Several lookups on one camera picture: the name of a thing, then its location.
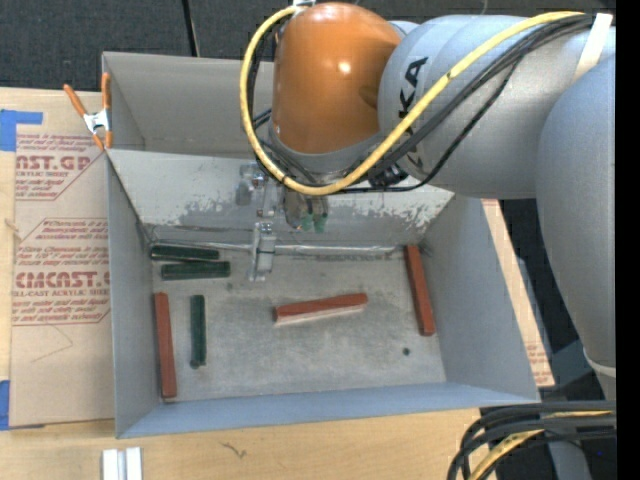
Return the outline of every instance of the black cable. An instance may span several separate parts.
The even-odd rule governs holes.
[[[612,438],[616,437],[617,434],[618,432],[615,429],[588,430],[584,432],[573,432],[570,434],[556,434],[546,431],[545,434],[533,436],[530,439],[522,442],[519,446],[517,446],[513,450],[510,450],[509,453],[512,454],[523,450],[529,450],[536,446],[547,445],[553,442],[568,442],[572,445],[578,446],[575,441],[590,441],[595,439]],[[503,458],[504,457],[500,457],[498,460],[496,460],[496,462],[494,462],[489,468],[487,468],[484,473],[482,473],[480,477],[478,477],[478,480],[486,480],[486,478],[496,470],[498,464],[500,463],[500,460]]]
[[[503,425],[501,428],[488,430],[484,434],[475,437],[471,441],[461,447],[455,455],[449,466],[447,480],[455,480],[457,471],[464,467],[465,460],[476,449],[485,444],[502,440],[510,435],[521,432],[529,432],[533,430],[567,430],[577,429],[580,427],[588,427],[591,429],[609,430],[615,427],[615,416],[582,416],[582,417],[566,417],[566,418],[547,418],[544,420],[536,420],[531,422],[520,422]]]
[[[187,36],[189,37],[189,49],[191,50],[192,57],[200,57],[200,51],[198,43],[196,41],[196,32],[193,26],[193,20],[191,19],[191,9],[189,7],[189,0],[181,0],[182,12],[184,14],[184,21],[187,26]]]
[[[508,435],[536,430],[575,429],[579,427],[600,427],[615,425],[616,405],[611,401],[591,402],[541,402],[522,406],[498,408],[476,420],[464,433],[460,443],[460,451],[452,462],[452,467],[462,468],[464,477],[470,474],[468,456],[479,446],[487,444],[497,438]],[[590,415],[592,411],[607,411],[610,414]],[[585,416],[548,416],[549,413],[586,413]],[[474,437],[480,430],[485,429],[481,436]]]
[[[606,400],[597,401],[561,401],[561,402],[540,402],[536,404],[525,404],[518,406],[509,406],[504,408],[493,409],[476,420],[462,436],[460,440],[460,448],[463,448],[473,439],[473,436],[480,430],[486,429],[498,424],[504,424],[509,421],[514,423],[515,420],[526,417],[540,417],[543,413],[555,412],[580,412],[580,411],[615,411],[616,403]],[[465,478],[470,474],[468,456],[463,464],[463,474]]]

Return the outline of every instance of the orange wooden block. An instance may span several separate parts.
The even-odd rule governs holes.
[[[433,319],[433,310],[429,299],[429,290],[424,275],[424,267],[420,258],[420,249],[417,245],[407,245],[404,249],[404,257],[409,275],[409,285],[413,296],[413,305],[418,318],[420,334],[431,336],[436,332],[436,323]]]
[[[350,293],[328,299],[296,302],[276,307],[276,324],[300,322],[330,315],[362,311],[369,299],[366,293]]]
[[[175,398],[178,395],[178,382],[176,380],[176,365],[173,357],[169,297],[164,292],[158,292],[154,295],[154,299],[162,398]]]

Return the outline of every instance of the cardboard sheet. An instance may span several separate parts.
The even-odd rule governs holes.
[[[100,109],[99,94],[79,96],[89,112]],[[0,108],[41,122],[17,120],[13,161],[4,159],[15,168],[3,169],[15,178],[1,185],[15,191],[11,225],[2,226],[2,261],[14,259],[11,304],[5,291],[1,301],[11,321],[9,424],[110,418],[104,154],[63,91],[0,89]]]

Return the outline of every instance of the black cable bundle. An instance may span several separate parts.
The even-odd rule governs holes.
[[[380,176],[381,173],[395,165],[398,160],[414,149],[420,141],[424,140],[433,130],[435,130],[436,127],[439,126],[456,108],[458,108],[461,103],[463,103],[493,77],[509,68],[500,85],[496,88],[489,99],[487,99],[482,108],[480,108],[480,110],[478,110],[478,112],[476,112],[476,114],[471,118],[460,135],[451,142],[447,150],[436,163],[435,167],[420,183],[410,187],[356,187],[346,189],[343,192],[407,192],[429,183],[440,172],[460,143],[469,135],[476,123],[496,102],[504,88],[507,86],[507,83],[518,64],[527,54],[555,39],[558,39],[559,37],[590,27],[593,24],[593,19],[594,17],[590,15],[570,16],[568,18],[541,25],[533,32],[527,34],[506,50],[503,55],[497,57],[491,64],[486,66],[467,86],[464,87],[464,89],[456,94],[456,96],[445,107],[443,107],[440,112],[435,114],[424,125],[418,128],[413,135],[411,135],[411,137],[403,142],[399,147],[388,153],[377,165],[373,166],[368,173],[368,177],[370,179],[375,179]]]
[[[465,480],[482,480],[493,472],[507,453],[540,446],[554,441],[580,442],[617,435],[616,403],[611,401],[541,402],[497,408],[473,423],[460,442],[451,461],[447,480],[455,480],[462,470]],[[511,439],[504,451],[496,447]],[[499,453],[473,473],[469,456],[483,445],[493,446]]]

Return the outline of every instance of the gray metal box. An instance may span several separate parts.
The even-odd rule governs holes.
[[[104,54],[116,434],[134,437],[533,402],[538,391],[476,199],[431,187],[331,196],[324,233],[273,218],[276,254],[250,281],[257,196],[238,61]],[[256,90],[270,100],[271,65]],[[164,281],[156,240],[220,247],[225,279]],[[402,248],[419,244],[437,332],[421,336]],[[153,294],[168,293],[178,396],[160,396]],[[274,326],[276,305],[364,291],[358,314]],[[189,297],[206,301],[207,365],[189,366]]]

